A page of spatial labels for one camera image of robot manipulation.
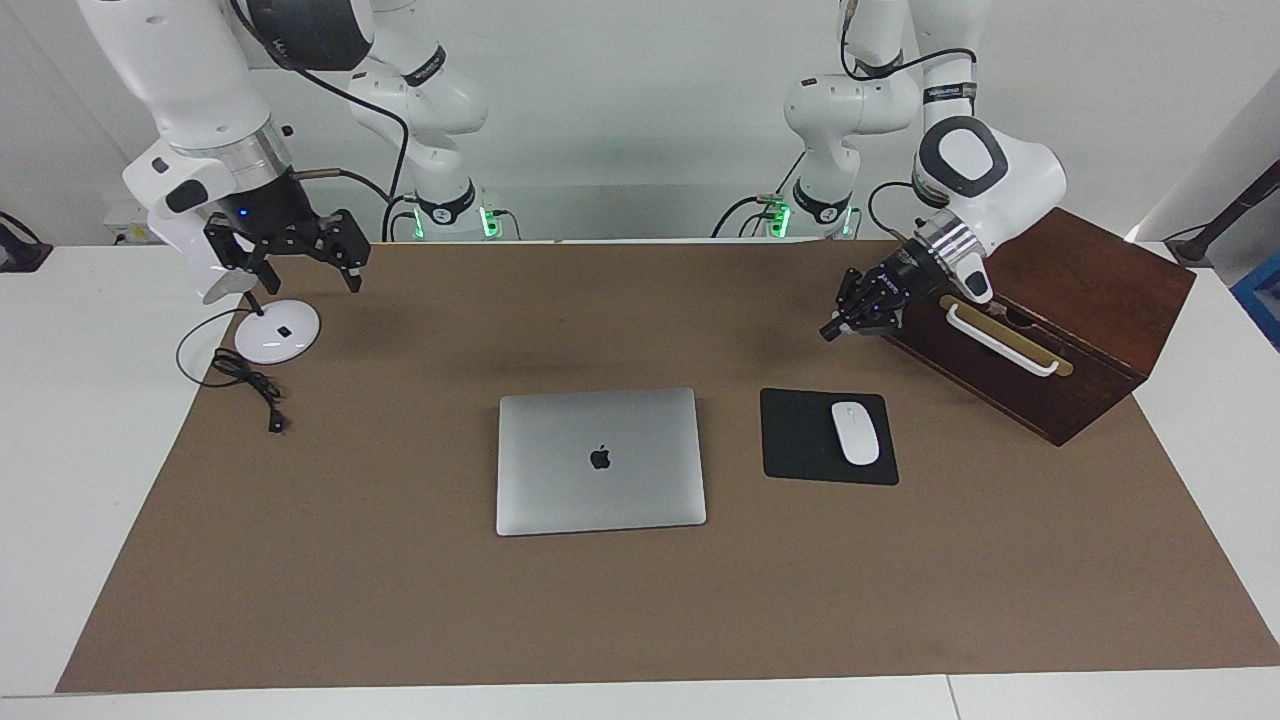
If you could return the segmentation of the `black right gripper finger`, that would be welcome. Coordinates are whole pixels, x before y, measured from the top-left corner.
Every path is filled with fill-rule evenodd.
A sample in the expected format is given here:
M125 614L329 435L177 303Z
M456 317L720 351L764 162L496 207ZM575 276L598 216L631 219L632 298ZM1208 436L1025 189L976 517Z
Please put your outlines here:
M370 242L348 210L317 219L317 258L340 273L351 293L361 291L361 273L369 264L370 252Z
M280 292L282 281L271 263L257 250L244 250L232 228L207 228L207 243L223 269L207 296L247 293L259 284L269 295Z

